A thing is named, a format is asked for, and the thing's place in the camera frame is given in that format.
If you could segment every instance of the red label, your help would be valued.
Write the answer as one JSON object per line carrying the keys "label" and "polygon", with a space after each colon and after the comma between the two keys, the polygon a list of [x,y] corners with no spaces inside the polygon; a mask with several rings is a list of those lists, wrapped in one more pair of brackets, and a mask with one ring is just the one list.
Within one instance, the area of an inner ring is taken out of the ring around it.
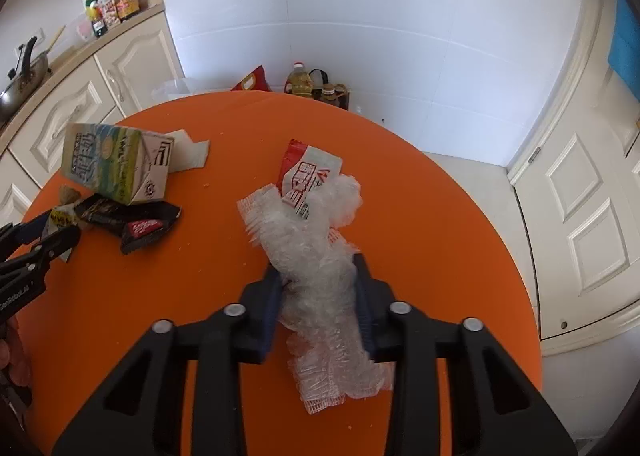
{"label": "red label", "polygon": [[129,227],[130,234],[138,239],[142,236],[146,236],[147,234],[161,229],[162,222],[160,220],[140,220],[140,221],[132,221],[127,224]]}
{"label": "red label", "polygon": [[282,159],[282,164],[280,165],[280,176],[278,177],[278,183],[276,184],[276,187],[281,193],[282,179],[284,178],[284,175],[289,173],[289,170],[302,160],[302,155],[305,154],[306,147],[306,144],[298,142],[295,139],[289,141],[289,147]]}

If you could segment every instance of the blue towel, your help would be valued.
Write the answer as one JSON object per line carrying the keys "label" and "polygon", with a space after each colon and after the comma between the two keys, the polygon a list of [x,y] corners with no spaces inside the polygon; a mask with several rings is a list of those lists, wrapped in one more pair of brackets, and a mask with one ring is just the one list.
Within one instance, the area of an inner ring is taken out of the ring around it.
{"label": "blue towel", "polygon": [[626,0],[618,0],[609,64],[640,100],[640,24]]}

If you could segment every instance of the metal screw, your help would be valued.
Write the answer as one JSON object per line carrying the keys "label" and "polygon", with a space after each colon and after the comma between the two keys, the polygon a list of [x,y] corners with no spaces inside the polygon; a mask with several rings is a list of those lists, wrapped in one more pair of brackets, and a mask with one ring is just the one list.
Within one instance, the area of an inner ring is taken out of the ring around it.
{"label": "metal screw", "polygon": [[230,315],[231,317],[242,315],[245,311],[246,308],[240,303],[231,303],[231,305],[226,305],[224,309],[225,314]]}
{"label": "metal screw", "polygon": [[484,324],[482,324],[482,321],[476,319],[475,317],[467,317],[462,322],[462,325],[469,331],[480,331],[482,328],[484,328]]}
{"label": "metal screw", "polygon": [[398,315],[404,315],[405,313],[409,313],[411,311],[411,305],[409,303],[405,303],[404,301],[394,301],[389,305],[389,310],[393,313],[397,313]]}
{"label": "metal screw", "polygon": [[156,333],[167,333],[173,327],[174,324],[171,321],[167,321],[167,319],[161,319],[160,321],[154,322],[151,329]]}

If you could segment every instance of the round table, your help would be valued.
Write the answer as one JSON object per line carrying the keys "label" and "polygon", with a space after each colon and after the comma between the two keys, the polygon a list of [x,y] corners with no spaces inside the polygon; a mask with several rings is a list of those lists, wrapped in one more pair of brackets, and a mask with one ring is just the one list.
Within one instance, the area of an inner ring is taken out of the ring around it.
{"label": "round table", "polygon": [[[193,141],[210,140],[209,158],[203,169],[169,176],[165,200],[183,213],[161,241],[123,256],[116,237],[96,227],[84,232],[70,262],[51,265],[47,291],[20,312],[33,365],[28,433],[46,454],[153,321],[200,321],[261,278],[267,258],[250,245],[236,202],[276,182],[293,138],[341,157],[342,172],[361,183],[364,203],[341,232],[362,250],[372,275],[435,319],[479,317],[540,388],[536,323],[511,256],[471,198],[410,144],[359,115],[263,92],[193,96],[123,123],[161,133],[185,129]],[[56,205],[63,183],[54,175],[25,220]],[[248,453],[381,455],[391,394],[310,416],[287,368],[287,335],[278,327],[267,361],[241,369]],[[191,383],[193,375],[191,365]],[[440,367],[441,386],[443,375]],[[192,394],[188,385],[183,454],[190,453]],[[443,454],[450,451],[448,425],[445,417]]]}

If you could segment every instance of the paper scrap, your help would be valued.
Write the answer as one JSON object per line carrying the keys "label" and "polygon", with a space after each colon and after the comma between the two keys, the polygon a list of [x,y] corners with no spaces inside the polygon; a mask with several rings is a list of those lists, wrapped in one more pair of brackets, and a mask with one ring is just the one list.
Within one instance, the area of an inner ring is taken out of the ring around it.
{"label": "paper scrap", "polygon": [[169,173],[204,167],[209,156],[209,141],[195,143],[184,129],[178,129],[166,135],[174,138]]}

